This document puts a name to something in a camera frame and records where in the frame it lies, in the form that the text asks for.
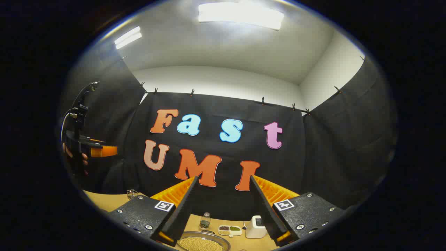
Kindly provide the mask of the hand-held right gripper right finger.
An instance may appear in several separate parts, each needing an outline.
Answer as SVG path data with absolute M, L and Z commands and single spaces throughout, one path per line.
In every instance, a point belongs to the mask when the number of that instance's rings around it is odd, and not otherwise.
M 314 240 L 345 217 L 345 210 L 313 192 L 299 195 L 256 175 L 249 181 L 258 215 L 279 247 Z

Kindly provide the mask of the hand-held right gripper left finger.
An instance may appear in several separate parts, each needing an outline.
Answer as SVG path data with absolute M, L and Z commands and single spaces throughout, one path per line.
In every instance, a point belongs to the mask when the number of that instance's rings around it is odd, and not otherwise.
M 189 178 L 164 191 L 159 199 L 138 196 L 108 213 L 120 227 L 127 227 L 145 241 L 158 241 L 174 247 L 183 235 L 191 214 L 188 199 L 199 184 Z

